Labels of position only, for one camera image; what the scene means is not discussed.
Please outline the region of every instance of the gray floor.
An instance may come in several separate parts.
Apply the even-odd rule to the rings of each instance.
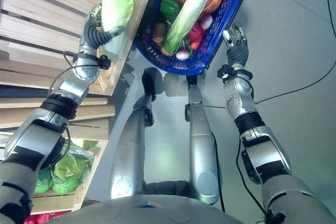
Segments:
[[[336,0],[330,0],[336,20]],[[255,100],[261,100],[310,84],[329,70],[336,57],[326,0],[244,0],[236,19],[244,26],[254,74]],[[223,84],[217,69],[227,62],[225,47],[218,50],[209,70],[200,78],[204,103],[224,105]],[[115,146],[134,102],[142,95],[141,74],[149,62],[132,51],[115,91],[118,117],[109,145],[87,194],[109,198],[109,177]],[[153,103],[155,124],[146,130],[145,180],[188,179],[189,123],[184,121],[187,103],[184,77],[161,72],[164,86]],[[336,71],[317,85],[258,106],[287,151],[293,174],[302,178],[336,215]],[[245,192],[235,166],[238,132],[224,110],[207,108],[217,137],[227,212],[255,223],[262,214]],[[260,187],[247,179],[260,200]]]

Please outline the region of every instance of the wooden crate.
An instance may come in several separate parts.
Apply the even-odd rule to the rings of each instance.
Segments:
[[[47,212],[60,211],[76,211],[81,208],[85,195],[89,189],[91,180],[96,172],[99,161],[104,153],[108,140],[99,148],[99,152],[95,157],[91,171],[83,184],[79,185],[75,191],[67,195],[57,195],[53,190],[49,190],[42,195],[35,195],[33,197],[32,215],[45,214]]]
[[[31,214],[45,214],[48,212],[58,212],[80,209],[85,195],[89,189],[91,180],[96,172],[99,162],[104,154],[104,150],[109,139],[109,119],[95,119],[74,121],[69,126],[71,140],[75,144],[82,144],[85,140],[97,141],[99,151],[93,161],[91,171],[84,183],[79,185],[75,191],[67,195],[58,195],[53,190],[33,197],[33,208]],[[8,139],[15,130],[0,131],[0,139]]]
[[[136,0],[119,59],[102,71],[90,93],[112,95],[148,0]],[[62,52],[78,51],[85,16],[101,0],[1,0],[0,84],[49,88]]]

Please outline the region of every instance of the blue basket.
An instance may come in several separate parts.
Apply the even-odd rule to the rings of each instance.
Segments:
[[[200,74],[205,68],[209,68],[223,41],[222,31],[231,25],[242,1],[222,0],[219,8],[211,14],[213,23],[206,31],[199,48],[192,58],[181,61],[175,56],[167,57],[161,54],[152,40],[152,29],[160,16],[161,0],[149,0],[134,40],[135,46],[147,60],[164,71],[186,76]]]

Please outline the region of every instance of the red bell pepper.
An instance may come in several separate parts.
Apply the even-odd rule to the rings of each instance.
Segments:
[[[204,33],[205,33],[205,31],[202,32],[202,35],[199,36],[199,38],[196,41],[190,43],[189,47],[190,47],[191,50],[197,50],[198,49],[198,47],[201,44],[201,41],[203,39]]]
[[[195,25],[191,28],[190,32],[188,33],[187,37],[191,41],[197,41],[197,39],[202,36],[203,31],[204,30],[202,29],[202,27],[198,23],[195,23]]]

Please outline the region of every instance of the cable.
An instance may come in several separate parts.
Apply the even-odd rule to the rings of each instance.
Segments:
[[[221,107],[221,106],[210,106],[210,105],[203,105],[204,107],[209,107],[209,108],[219,108],[219,109],[226,109],[226,107]]]
[[[59,161],[61,161],[65,155],[67,155],[69,149],[70,149],[70,143],[71,143],[71,138],[70,138],[70,132],[69,129],[66,127],[65,130],[67,131],[67,135],[68,135],[68,146],[66,148],[66,150],[64,151],[64,153],[62,154],[62,156],[60,158],[58,158],[57,160],[55,160],[53,163],[51,163],[49,166],[53,166],[56,165]]]
[[[220,198],[220,203],[222,207],[222,211],[225,212],[225,207],[224,207],[224,201],[223,201],[223,194],[222,194],[222,187],[221,187],[221,181],[220,181],[220,171],[219,171],[219,159],[218,159],[218,150],[217,150],[217,141],[214,133],[211,131],[212,136],[214,137],[215,141],[215,150],[216,150],[216,163],[217,163],[217,182],[218,182],[218,191],[219,191],[219,198]]]
[[[51,83],[50,87],[49,87],[49,90],[48,90],[48,94],[47,94],[47,97],[50,95],[50,92],[55,84],[55,82],[61,77],[62,74],[64,74],[66,71],[69,71],[73,68],[79,68],[79,67],[98,67],[98,65],[78,65],[78,66],[72,66],[70,68],[67,68],[65,70],[63,70],[61,73],[58,74],[58,76],[56,76],[53,80],[53,82]]]
[[[68,127],[66,127],[65,130],[67,131],[67,135],[68,135],[68,146],[67,146],[65,152],[62,154],[62,156],[59,158],[58,161],[61,161],[62,158],[64,158],[65,155],[67,155],[67,153],[68,153],[68,151],[69,151],[69,149],[70,149],[70,143],[71,143],[70,132],[69,132]]]
[[[75,55],[75,53],[74,53],[74,52],[71,52],[71,51],[64,51],[64,52],[63,52],[63,57],[64,57],[64,59],[67,61],[67,63],[69,64],[69,66],[72,67],[72,64],[71,64],[71,62],[67,59],[66,54],[68,54],[68,55],[69,55],[69,54]]]
[[[260,210],[261,210],[261,211],[263,212],[263,214],[265,215],[266,212],[265,212],[264,208],[261,206],[261,204],[260,204],[259,201],[256,199],[256,197],[254,197],[253,193],[248,189],[248,187],[247,187],[247,185],[246,185],[246,183],[245,183],[243,174],[241,173],[241,170],[240,170],[240,167],[239,167],[239,164],[238,164],[238,158],[239,158],[240,146],[241,146],[241,141],[240,141],[240,139],[239,139],[239,146],[238,146],[238,152],[237,152],[237,157],[236,157],[236,165],[237,165],[237,168],[238,168],[240,177],[241,177],[241,179],[242,179],[242,182],[243,182],[243,185],[244,185],[246,191],[250,194],[251,198],[254,200],[254,202],[258,205],[258,207],[260,208]]]
[[[331,23],[332,31],[333,31],[335,39],[336,39],[336,31],[335,31],[335,26],[334,26],[334,23],[333,23],[333,20],[332,20],[332,15],[331,15],[331,10],[330,10],[329,0],[327,0],[327,3],[328,3],[328,11],[329,11],[330,23]],[[294,93],[294,92],[297,92],[297,91],[309,88],[309,87],[315,85],[316,83],[322,81],[325,77],[327,77],[327,75],[330,74],[330,72],[334,69],[335,65],[336,65],[336,60],[335,60],[334,64],[332,65],[332,67],[329,69],[329,71],[323,77],[321,77],[317,81],[313,82],[312,84],[309,84],[309,85],[307,85],[307,86],[305,86],[303,88],[300,88],[300,89],[296,89],[296,90],[293,90],[293,91],[289,91],[289,92],[286,92],[286,93],[283,93],[283,94],[279,94],[279,95],[275,95],[273,97],[269,97],[269,98],[263,99],[263,100],[261,100],[261,101],[259,101],[257,103],[265,102],[265,101],[271,100],[271,99],[276,98],[276,97],[281,97],[281,96],[286,95],[286,94],[291,94],[291,93]]]

